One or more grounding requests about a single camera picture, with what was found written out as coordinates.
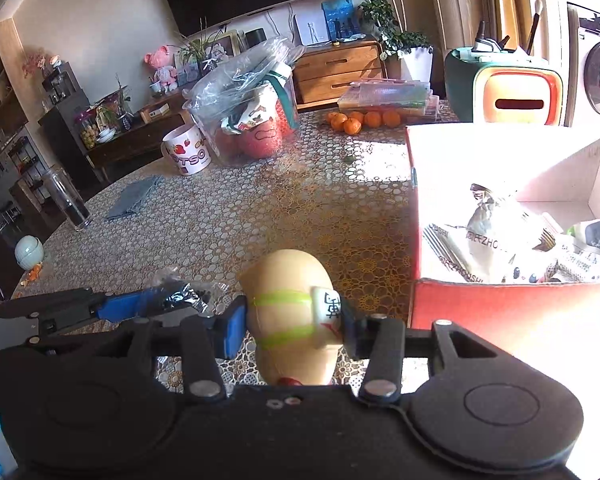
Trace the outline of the white snack packet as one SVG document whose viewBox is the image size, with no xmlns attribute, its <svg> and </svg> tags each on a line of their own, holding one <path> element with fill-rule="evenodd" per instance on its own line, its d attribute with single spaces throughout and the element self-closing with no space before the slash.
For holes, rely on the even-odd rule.
<svg viewBox="0 0 600 480">
<path fill-rule="evenodd" d="M 554 251 L 555 269 L 569 281 L 600 282 L 600 248 L 585 244 L 571 235 L 559 235 Z"/>
</svg>

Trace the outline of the clear flat plastic case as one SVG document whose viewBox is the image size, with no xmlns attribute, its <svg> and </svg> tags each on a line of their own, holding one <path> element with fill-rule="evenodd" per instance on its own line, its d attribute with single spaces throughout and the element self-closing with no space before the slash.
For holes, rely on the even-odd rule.
<svg viewBox="0 0 600 480">
<path fill-rule="evenodd" d="M 352 82 L 337 101 L 343 112 L 397 112 L 404 122 L 435 122 L 439 97 L 427 81 L 378 79 Z"/>
</svg>

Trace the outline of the yellow egg shaped toy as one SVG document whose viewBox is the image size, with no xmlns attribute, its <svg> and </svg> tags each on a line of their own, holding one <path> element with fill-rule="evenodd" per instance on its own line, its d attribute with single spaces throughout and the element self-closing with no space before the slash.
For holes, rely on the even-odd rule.
<svg viewBox="0 0 600 480">
<path fill-rule="evenodd" d="M 324 266 L 281 249 L 239 275 L 256 362 L 271 386 L 326 386 L 343 345 L 342 298 Z"/>
</svg>

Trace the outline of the red white cardboard box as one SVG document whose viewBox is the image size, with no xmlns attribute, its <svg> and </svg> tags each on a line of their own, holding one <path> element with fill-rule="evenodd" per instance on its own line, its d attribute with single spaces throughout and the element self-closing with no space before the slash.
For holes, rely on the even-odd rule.
<svg viewBox="0 0 600 480">
<path fill-rule="evenodd" d="M 513 352 L 544 330 L 600 334 L 600 282 L 569 281 L 554 251 L 600 219 L 600 132 L 458 122 L 405 144 L 412 327 L 446 318 Z"/>
</svg>

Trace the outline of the wooden drawer cabinet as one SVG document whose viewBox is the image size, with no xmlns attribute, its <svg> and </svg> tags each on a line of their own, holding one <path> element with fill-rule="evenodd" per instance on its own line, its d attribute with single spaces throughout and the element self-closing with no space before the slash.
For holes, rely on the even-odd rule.
<svg viewBox="0 0 600 480">
<path fill-rule="evenodd" d="M 352 82 L 387 76 L 380 44 L 363 39 L 307 48 L 294 66 L 294 91 L 300 110 L 335 104 Z"/>
</svg>

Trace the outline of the white front-load washing machine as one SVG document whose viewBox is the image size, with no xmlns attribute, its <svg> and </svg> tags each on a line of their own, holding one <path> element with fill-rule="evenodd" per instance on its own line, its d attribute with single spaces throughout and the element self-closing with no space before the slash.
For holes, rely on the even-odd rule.
<svg viewBox="0 0 600 480">
<path fill-rule="evenodd" d="M 565 125 L 600 127 L 600 12 L 567 4 L 569 67 Z"/>
</svg>

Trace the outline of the clear plastic bag of goods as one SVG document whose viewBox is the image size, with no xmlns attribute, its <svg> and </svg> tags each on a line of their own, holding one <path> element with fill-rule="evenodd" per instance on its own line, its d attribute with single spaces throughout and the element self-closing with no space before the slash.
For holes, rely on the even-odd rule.
<svg viewBox="0 0 600 480">
<path fill-rule="evenodd" d="M 182 91 L 184 110 L 223 165 L 247 166 L 294 144 L 300 126 L 294 66 L 303 53 L 287 38 L 268 39 Z"/>
</svg>

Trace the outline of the dark crinkled wrapper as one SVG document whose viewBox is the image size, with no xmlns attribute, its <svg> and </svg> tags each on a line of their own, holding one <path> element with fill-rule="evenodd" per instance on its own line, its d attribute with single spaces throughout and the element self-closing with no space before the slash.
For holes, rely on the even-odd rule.
<svg viewBox="0 0 600 480">
<path fill-rule="evenodd" d="M 157 271 L 150 280 L 151 298 L 147 313 L 158 315 L 192 309 L 204 318 L 222 314 L 227 308 L 230 288 L 225 283 L 186 278 L 177 266 Z"/>
</svg>

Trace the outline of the framed photo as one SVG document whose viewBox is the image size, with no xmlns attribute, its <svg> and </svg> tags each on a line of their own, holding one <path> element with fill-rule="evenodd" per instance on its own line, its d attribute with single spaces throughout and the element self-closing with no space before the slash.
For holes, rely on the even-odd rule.
<svg viewBox="0 0 600 480">
<path fill-rule="evenodd" d="M 235 29 L 222 32 L 218 30 L 206 39 L 204 59 L 216 64 L 224 63 L 242 53 L 242 43 Z"/>
</svg>

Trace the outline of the orange green storage stool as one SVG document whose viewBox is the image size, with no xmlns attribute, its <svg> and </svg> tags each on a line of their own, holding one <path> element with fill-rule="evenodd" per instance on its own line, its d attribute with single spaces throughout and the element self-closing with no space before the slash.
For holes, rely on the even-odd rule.
<svg viewBox="0 0 600 480">
<path fill-rule="evenodd" d="M 461 122 L 557 126 L 562 120 L 562 76 L 542 58 L 457 48 L 446 55 L 444 71 L 446 97 Z"/>
</svg>

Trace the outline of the blue folded cloth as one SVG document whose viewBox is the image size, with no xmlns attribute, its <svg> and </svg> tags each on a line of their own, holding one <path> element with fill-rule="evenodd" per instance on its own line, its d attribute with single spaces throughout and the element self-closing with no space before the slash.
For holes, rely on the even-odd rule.
<svg viewBox="0 0 600 480">
<path fill-rule="evenodd" d="M 107 221 L 128 218 L 138 214 L 151 192 L 164 180 L 163 176 L 151 176 L 130 183 L 122 190 L 114 206 L 106 215 Z"/>
</svg>

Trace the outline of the pink pig plush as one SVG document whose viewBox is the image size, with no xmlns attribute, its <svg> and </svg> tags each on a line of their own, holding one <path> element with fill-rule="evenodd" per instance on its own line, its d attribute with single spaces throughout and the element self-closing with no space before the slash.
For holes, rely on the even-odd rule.
<svg viewBox="0 0 600 480">
<path fill-rule="evenodd" d="M 154 71 L 151 82 L 158 84 L 162 92 L 171 92 L 178 88 L 178 71 L 173 65 L 173 55 L 166 44 L 158 47 L 155 52 L 146 53 L 144 62 Z"/>
</svg>

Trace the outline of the glass water bottle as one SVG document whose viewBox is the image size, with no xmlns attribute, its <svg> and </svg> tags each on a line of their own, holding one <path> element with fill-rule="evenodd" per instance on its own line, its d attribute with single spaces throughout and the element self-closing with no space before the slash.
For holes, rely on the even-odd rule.
<svg viewBox="0 0 600 480">
<path fill-rule="evenodd" d="M 91 223 L 91 214 L 65 169 L 59 165 L 51 166 L 42 175 L 42 181 L 44 188 L 50 193 L 50 197 L 59 210 L 70 221 L 73 229 L 78 232 L 86 229 Z"/>
</svg>

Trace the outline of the tall green potted plant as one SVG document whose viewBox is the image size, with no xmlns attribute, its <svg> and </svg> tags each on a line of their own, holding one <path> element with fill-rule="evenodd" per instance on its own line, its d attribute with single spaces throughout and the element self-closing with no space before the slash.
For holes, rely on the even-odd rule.
<svg viewBox="0 0 600 480">
<path fill-rule="evenodd" d="M 404 58 L 424 51 L 434 53 L 434 46 L 423 32 L 408 27 L 404 0 L 363 0 L 358 6 L 361 21 L 380 45 L 380 58 Z"/>
</svg>

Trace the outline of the orange tangerine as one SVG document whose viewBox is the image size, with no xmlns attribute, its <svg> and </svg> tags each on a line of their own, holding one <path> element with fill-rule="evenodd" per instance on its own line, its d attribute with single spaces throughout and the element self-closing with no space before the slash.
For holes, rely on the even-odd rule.
<svg viewBox="0 0 600 480">
<path fill-rule="evenodd" d="M 368 128 L 379 128 L 382 125 L 382 116 L 378 112 L 368 112 L 364 115 L 364 124 Z"/>
<path fill-rule="evenodd" d="M 328 123 L 330 128 L 334 131 L 342 131 L 344 124 L 348 120 L 348 116 L 342 113 L 334 113 L 330 114 L 328 118 Z"/>
<path fill-rule="evenodd" d="M 381 115 L 382 123 L 388 128 L 396 128 L 402 124 L 401 115 L 395 110 L 386 110 Z"/>
<path fill-rule="evenodd" d="M 356 136 L 362 130 L 362 122 L 351 117 L 342 123 L 342 131 L 348 136 Z"/>
</svg>

